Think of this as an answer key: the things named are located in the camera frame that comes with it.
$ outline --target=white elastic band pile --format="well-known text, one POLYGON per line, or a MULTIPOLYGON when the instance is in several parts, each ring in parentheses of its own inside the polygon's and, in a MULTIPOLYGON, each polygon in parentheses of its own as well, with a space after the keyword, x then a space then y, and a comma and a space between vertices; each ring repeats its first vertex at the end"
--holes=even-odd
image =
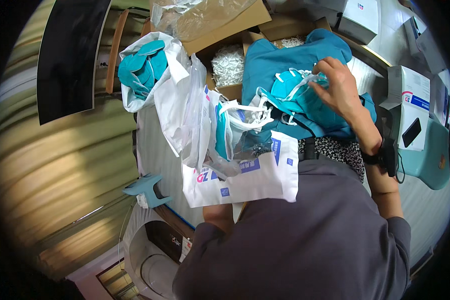
POLYGON ((291 47, 295 47, 295 46, 300 46, 305 44, 305 40, 307 39, 306 36, 302 36, 302 35, 297 35, 291 38, 284 38, 282 39, 282 45, 285 48, 291 48, 291 47))
POLYGON ((242 45, 228 45, 217 51, 211 60, 217 87, 239 84, 243 80, 245 57, 242 45))

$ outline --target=person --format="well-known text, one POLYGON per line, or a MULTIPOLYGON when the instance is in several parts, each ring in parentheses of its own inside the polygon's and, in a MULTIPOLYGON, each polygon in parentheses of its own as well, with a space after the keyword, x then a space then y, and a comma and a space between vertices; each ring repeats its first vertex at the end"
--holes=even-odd
MULTIPOLYGON (((382 137, 359 100, 346 65, 332 57, 309 83, 343 117, 363 153, 377 154, 382 137)), ((296 202, 250 201, 234 224, 232 205, 203 208, 193 245, 173 282, 187 299, 399 299, 408 283, 410 226, 398 184, 378 165, 359 172, 324 155, 298 164, 296 202)))

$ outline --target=black belt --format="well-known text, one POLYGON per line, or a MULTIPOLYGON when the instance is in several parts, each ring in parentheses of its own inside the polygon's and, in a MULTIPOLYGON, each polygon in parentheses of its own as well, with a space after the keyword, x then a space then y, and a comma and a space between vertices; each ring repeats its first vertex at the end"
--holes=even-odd
POLYGON ((315 152, 315 137, 307 137, 305 139, 305 152, 298 153, 298 161, 318 159, 318 153, 315 152))

